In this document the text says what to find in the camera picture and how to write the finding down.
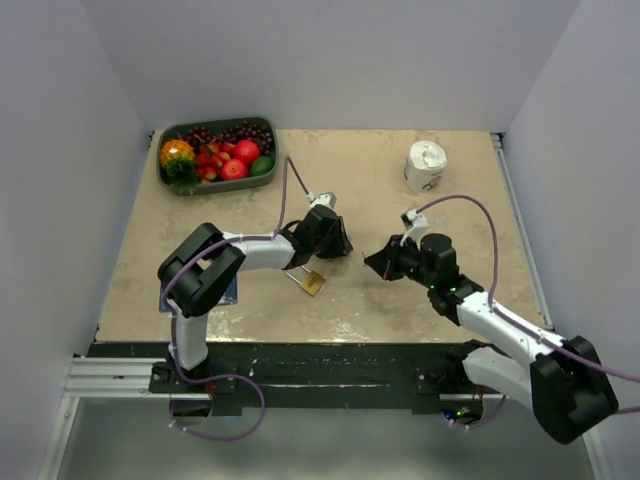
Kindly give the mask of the large brass padlock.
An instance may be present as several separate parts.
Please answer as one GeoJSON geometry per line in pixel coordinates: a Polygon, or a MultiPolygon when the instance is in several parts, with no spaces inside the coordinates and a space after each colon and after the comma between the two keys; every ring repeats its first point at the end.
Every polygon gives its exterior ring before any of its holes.
{"type": "Polygon", "coordinates": [[[299,266],[298,270],[306,274],[303,279],[297,278],[290,270],[284,271],[284,274],[306,294],[316,296],[324,287],[326,278],[307,266],[299,266]]]}

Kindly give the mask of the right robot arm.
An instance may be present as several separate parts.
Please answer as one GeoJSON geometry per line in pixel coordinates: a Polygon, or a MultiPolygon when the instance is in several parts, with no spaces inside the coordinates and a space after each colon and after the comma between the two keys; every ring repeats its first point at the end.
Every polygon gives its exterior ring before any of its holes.
{"type": "Polygon", "coordinates": [[[567,340],[491,303],[483,288],[462,274],[451,239],[428,234],[415,242],[392,236],[364,263],[386,281],[408,278],[428,290],[433,309],[489,340],[445,369],[459,393],[482,385],[529,408],[555,441],[566,445],[619,410],[595,347],[567,340]]]}

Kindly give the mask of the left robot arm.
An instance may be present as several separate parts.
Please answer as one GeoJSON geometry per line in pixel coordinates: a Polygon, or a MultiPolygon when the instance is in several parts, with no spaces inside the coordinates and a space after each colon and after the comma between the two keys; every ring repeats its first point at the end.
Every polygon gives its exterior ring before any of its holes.
{"type": "Polygon", "coordinates": [[[331,207],[310,207],[304,218],[269,234],[234,234],[211,223],[198,226],[160,265],[159,307],[171,314],[169,352],[173,382],[185,392],[207,380],[209,312],[243,271],[304,267],[313,257],[348,256],[353,247],[343,218],[331,207]]]}

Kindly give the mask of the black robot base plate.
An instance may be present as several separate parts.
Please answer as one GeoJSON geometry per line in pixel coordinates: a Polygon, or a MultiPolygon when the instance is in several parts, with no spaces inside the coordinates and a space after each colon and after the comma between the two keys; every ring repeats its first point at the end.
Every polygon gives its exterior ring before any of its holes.
{"type": "Polygon", "coordinates": [[[462,368],[464,355],[482,347],[464,343],[255,343],[211,342],[204,363],[178,375],[159,342],[101,342],[91,358],[144,360],[153,394],[201,397],[216,415],[245,408],[408,410],[435,414],[441,396],[475,391],[462,368]]]}

